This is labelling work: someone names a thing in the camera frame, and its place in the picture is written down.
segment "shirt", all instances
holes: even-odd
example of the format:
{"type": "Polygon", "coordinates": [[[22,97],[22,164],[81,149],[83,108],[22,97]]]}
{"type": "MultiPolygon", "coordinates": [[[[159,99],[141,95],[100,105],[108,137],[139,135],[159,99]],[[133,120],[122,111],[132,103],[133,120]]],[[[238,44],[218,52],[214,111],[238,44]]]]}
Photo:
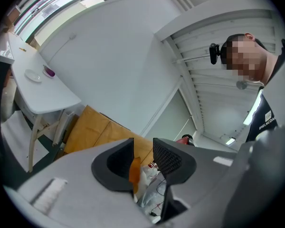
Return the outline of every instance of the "shirt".
{"type": "MultiPolygon", "coordinates": [[[[274,70],[269,78],[269,81],[272,79],[272,77],[277,73],[277,71],[280,69],[282,64],[285,61],[285,40],[282,39],[282,54],[279,55],[277,58],[274,70]]],[[[270,109],[269,104],[267,103],[266,99],[263,95],[261,95],[261,103],[259,107],[257,108],[256,112],[253,114],[252,123],[250,126],[249,134],[246,139],[246,142],[248,141],[254,141],[256,137],[265,130],[274,129],[277,126],[275,115],[270,109]]]]}

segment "man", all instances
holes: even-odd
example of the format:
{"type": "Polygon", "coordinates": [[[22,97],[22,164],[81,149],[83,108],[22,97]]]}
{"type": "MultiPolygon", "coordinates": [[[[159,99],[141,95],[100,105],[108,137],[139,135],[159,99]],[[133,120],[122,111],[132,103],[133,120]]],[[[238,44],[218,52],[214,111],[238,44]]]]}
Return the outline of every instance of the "man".
{"type": "MultiPolygon", "coordinates": [[[[221,62],[226,65],[227,70],[236,70],[244,80],[266,86],[285,61],[284,39],[282,44],[282,54],[276,56],[268,52],[254,35],[236,34],[228,37],[223,44],[220,51],[221,62]]],[[[274,129],[276,126],[275,116],[261,95],[261,103],[253,115],[246,142],[254,141],[261,132],[274,129]]]]}

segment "white plate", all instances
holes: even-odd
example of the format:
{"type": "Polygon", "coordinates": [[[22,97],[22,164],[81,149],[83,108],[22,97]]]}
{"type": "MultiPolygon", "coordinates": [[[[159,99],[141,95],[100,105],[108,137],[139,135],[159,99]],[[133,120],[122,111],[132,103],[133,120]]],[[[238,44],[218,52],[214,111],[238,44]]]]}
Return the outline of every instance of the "white plate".
{"type": "Polygon", "coordinates": [[[30,80],[32,80],[34,82],[37,82],[37,83],[41,82],[40,76],[31,69],[25,70],[24,74],[26,77],[28,77],[30,80]]]}
{"type": "Polygon", "coordinates": [[[48,76],[49,78],[54,78],[54,77],[52,77],[51,75],[49,75],[47,72],[46,72],[46,70],[42,70],[42,72],[46,75],[46,76],[48,76]]]}

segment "black earpiece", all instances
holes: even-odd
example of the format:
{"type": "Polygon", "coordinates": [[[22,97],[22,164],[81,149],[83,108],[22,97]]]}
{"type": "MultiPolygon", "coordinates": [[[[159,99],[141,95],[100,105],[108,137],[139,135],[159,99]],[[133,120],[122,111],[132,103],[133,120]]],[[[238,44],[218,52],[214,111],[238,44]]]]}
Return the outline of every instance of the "black earpiece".
{"type": "Polygon", "coordinates": [[[219,45],[212,43],[209,47],[210,52],[210,60],[212,64],[216,64],[218,60],[218,56],[220,55],[219,45]]]}

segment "dark hair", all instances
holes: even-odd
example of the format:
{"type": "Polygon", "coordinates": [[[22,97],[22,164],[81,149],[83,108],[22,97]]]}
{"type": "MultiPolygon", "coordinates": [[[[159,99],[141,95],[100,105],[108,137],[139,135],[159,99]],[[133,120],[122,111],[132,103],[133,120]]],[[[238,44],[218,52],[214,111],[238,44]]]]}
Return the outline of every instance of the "dark hair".
{"type": "MultiPolygon", "coordinates": [[[[238,41],[238,39],[240,37],[244,37],[244,36],[245,36],[245,34],[235,34],[235,35],[229,36],[227,38],[226,42],[222,45],[222,48],[220,50],[220,60],[221,60],[222,64],[227,65],[227,62],[226,62],[226,58],[227,58],[227,43],[228,43],[228,46],[232,46],[232,44],[229,45],[229,43],[232,43],[232,41],[238,41]]],[[[259,39],[257,39],[257,38],[256,38],[256,43],[260,47],[264,48],[267,51],[267,49],[263,45],[263,43],[259,39]]]]}

